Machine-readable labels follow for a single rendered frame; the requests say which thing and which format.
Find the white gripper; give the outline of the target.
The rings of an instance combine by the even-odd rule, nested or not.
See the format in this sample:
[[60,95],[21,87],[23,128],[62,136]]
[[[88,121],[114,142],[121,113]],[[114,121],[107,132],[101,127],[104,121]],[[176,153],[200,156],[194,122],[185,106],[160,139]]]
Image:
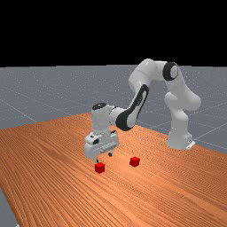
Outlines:
[[96,134],[91,132],[85,138],[85,157],[99,163],[98,156],[108,152],[108,156],[114,155],[114,148],[119,145],[118,133],[116,130]]

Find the red cube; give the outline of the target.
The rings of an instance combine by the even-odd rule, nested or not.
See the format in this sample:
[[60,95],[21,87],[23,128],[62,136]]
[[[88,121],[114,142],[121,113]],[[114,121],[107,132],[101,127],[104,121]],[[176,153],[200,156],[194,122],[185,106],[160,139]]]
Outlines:
[[97,172],[97,173],[103,173],[104,171],[105,171],[105,164],[104,163],[102,163],[102,162],[100,162],[100,163],[96,163],[95,164],[95,171]]
[[138,157],[134,156],[130,159],[129,164],[132,167],[137,167],[139,165],[139,162],[140,162],[140,159]]

